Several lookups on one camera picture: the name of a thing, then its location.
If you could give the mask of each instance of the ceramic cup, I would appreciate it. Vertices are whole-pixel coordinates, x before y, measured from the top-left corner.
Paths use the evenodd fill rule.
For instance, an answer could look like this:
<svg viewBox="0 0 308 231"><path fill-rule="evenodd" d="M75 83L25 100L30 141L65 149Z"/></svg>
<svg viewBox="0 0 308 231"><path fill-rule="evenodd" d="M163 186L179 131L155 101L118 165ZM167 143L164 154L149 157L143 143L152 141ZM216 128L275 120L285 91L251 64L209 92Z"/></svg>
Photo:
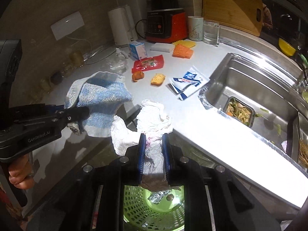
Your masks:
<svg viewBox="0 0 308 231"><path fill-rule="evenodd" d="M203 20L203 17L188 17L188 34L190 40L203 40Z"/></svg>

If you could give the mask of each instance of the blender control panel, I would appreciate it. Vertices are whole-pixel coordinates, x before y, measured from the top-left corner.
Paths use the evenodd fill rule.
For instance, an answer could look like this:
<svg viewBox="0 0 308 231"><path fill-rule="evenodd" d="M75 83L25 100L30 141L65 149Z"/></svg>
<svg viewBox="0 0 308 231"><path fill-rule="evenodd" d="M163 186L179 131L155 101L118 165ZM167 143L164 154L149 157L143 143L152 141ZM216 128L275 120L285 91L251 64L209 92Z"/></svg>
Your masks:
<svg viewBox="0 0 308 231"><path fill-rule="evenodd" d="M147 18L147 31L152 34L164 33L164 20L162 16L149 16Z"/></svg>

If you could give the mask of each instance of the aluminum foil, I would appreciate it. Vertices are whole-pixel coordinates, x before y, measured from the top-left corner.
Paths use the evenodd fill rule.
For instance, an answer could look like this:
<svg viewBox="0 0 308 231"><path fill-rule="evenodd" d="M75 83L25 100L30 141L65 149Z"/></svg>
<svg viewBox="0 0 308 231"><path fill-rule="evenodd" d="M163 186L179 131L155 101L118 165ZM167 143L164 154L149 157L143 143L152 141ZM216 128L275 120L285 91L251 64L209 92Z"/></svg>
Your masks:
<svg viewBox="0 0 308 231"><path fill-rule="evenodd" d="M203 89L200 90L198 98L200 99L202 105L206 110L214 108L206 99L205 93L208 90L208 87L210 86L210 82L204 86ZM228 116L225 112L222 110L218 109L217 113L220 114L221 116L229 119L231 116ZM263 143L271 147L273 150L275 150L277 153L279 153L282 157L284 157L286 160L288 160L292 165L294 165L300 172L302 172L307 178L308 178L308 173L303 169L300 165L298 165L291 157L289 157L285 152L283 152L280 148L276 147L274 144L272 144L270 141L253 131L252 129L249 129L251 133L257 137L259 140L261 140Z"/></svg>
<svg viewBox="0 0 308 231"><path fill-rule="evenodd" d="M148 200L151 203L159 204L161 202L161 200L163 199L163 197L170 194L170 193L171 193L171 189L168 189L168 190L165 190L165 191L154 192L148 197Z"/></svg>

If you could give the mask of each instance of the yellow sponge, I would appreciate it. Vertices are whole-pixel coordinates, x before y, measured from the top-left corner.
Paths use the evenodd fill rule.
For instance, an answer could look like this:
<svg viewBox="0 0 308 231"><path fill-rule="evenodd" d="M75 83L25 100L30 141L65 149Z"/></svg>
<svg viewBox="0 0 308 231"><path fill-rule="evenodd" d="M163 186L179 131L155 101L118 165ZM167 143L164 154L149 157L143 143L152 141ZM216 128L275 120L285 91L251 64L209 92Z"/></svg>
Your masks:
<svg viewBox="0 0 308 231"><path fill-rule="evenodd" d="M182 44L182 45L184 45L185 47L188 47L188 48L192 48L192 47L196 46L195 42L193 42L193 41L184 41L184 40L175 41L173 44L175 46L177 46L178 44Z"/></svg>

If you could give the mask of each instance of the kitchen counter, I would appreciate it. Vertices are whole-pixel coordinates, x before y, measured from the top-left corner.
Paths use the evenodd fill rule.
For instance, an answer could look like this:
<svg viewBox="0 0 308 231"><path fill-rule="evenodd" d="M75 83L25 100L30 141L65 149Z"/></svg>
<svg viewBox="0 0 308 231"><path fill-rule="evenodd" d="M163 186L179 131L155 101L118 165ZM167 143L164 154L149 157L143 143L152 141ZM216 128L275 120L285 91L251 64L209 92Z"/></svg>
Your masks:
<svg viewBox="0 0 308 231"><path fill-rule="evenodd" d="M172 53L150 51L151 43L145 42L145 45L148 56L162 54L165 65L162 69L144 72L144 79L132 82L131 68L134 61L130 58L128 59L128 70L124 73L124 76L126 87L133 94L134 100L124 104L127 116L138 109L144 99L162 103L165 106L165 111L172 117L174 131L190 144L251 184L284 200L297 209L301 208L308 196L308 178L284 157L252 134L248 133L240 138L235 135L231 131L234 122L213 113L212 110L206 110L198 99L199 92L185 101L180 101L168 86L168 78L182 77L192 65L205 76L210 77L227 53L239 54L253 61L256 57L226 44L215 47L203 42L197 42L197 45L193 48L194 54L192 58L181 59L172 57ZM102 52L90 61L95 62L104 55L106 56L107 53ZM99 61L77 69L47 95L43 102L57 105L63 104L66 93L73 81L99 71L102 63L103 61ZM166 75L166 80L160 87L150 85L150 80L156 73ZM48 180L46 173L48 166L51 169L51 160L56 157L57 162L54 162L52 169L55 170L55 173L58 173L54 180L60 180L101 141L99 138L91 138L85 134L76 136L68 128L62 131L62 135L59 140L33 152L34 160L38 159L40 163L40 168L34 177L35 181L38 182L33 190L36 193L40 192L39 189L41 189L40 194L43 194L47 187L50 189L53 186L52 184L57 182ZM67 157L61 158L62 153L66 153L63 151L66 145L74 149L72 154L70 152L66 154L74 156L69 159L70 163L67 161ZM45 181L48 186L40 186L43 183L40 180Z"/></svg>

